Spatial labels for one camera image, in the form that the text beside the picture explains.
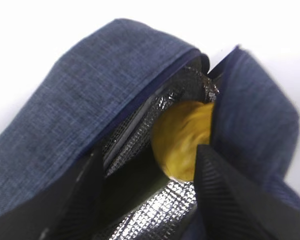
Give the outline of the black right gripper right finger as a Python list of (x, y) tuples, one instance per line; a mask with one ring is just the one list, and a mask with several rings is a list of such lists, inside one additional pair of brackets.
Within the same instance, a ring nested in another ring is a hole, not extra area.
[(207, 240), (300, 240), (300, 197), (283, 181), (261, 187), (200, 144), (194, 187)]

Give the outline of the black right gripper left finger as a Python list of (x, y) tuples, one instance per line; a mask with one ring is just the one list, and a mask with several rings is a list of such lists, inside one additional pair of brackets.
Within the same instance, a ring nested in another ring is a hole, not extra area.
[(98, 145), (48, 188), (0, 216), (0, 240), (90, 240), (103, 180)]

